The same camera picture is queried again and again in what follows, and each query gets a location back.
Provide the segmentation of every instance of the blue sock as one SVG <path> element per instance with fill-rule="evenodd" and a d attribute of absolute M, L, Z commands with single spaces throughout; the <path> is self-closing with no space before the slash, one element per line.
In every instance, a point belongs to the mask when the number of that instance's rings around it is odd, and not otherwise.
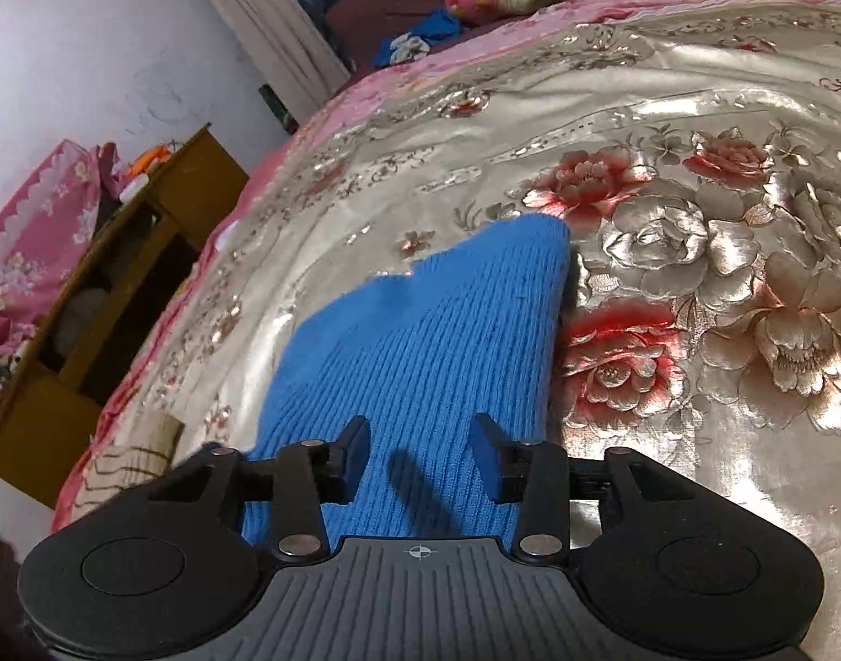
<path fill-rule="evenodd" d="M 251 460 L 371 423 L 356 499 L 324 505 L 342 535 L 508 537 L 515 505 L 482 490 L 467 436 L 488 413 L 514 439 L 542 438 L 567 227 L 548 215 L 490 225 L 413 275 L 375 278 L 295 331 L 268 389 Z M 247 505 L 243 536 L 263 543 L 269 505 Z"/>

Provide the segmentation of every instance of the crosshair logo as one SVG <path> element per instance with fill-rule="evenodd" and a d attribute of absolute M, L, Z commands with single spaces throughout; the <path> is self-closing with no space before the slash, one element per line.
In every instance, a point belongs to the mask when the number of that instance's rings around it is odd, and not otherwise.
<path fill-rule="evenodd" d="M 428 546 L 419 544 L 406 551 L 406 554 L 412 555 L 415 559 L 426 559 L 429 555 L 435 554 L 435 551 Z"/>

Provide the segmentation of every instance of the beige curtain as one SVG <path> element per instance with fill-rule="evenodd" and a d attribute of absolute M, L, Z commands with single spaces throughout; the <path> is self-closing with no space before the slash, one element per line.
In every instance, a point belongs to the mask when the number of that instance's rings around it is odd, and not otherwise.
<path fill-rule="evenodd" d="M 297 121 L 307 121 L 349 77 L 296 0 L 212 0 Z"/>

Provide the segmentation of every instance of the satin bedspread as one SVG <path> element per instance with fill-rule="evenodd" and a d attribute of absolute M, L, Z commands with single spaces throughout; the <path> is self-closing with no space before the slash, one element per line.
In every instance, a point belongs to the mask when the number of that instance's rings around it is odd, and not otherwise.
<path fill-rule="evenodd" d="M 185 423 L 176 459 L 250 447 L 303 319 L 542 210 L 576 258 L 550 437 L 578 457 L 638 448 L 803 539 L 827 581 L 804 649 L 841 661 L 841 0 L 650 7 L 621 23 L 551 8 L 497 30 L 509 45 L 479 55 L 482 37 L 336 100 L 256 174 L 93 454 L 152 410 Z M 57 523 L 83 513 L 90 460 Z"/>

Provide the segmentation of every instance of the orange object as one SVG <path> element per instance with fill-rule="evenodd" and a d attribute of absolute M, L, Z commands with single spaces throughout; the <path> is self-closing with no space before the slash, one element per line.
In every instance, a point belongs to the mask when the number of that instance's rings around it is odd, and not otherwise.
<path fill-rule="evenodd" d="M 148 149 L 142 156 L 137 158 L 133 165 L 130 168 L 131 176 L 138 176 L 139 174 L 144 174 L 150 166 L 155 162 L 160 162 L 163 164 L 166 162 L 172 154 L 169 151 L 169 147 L 166 144 L 159 144 L 158 146 L 151 147 Z"/>

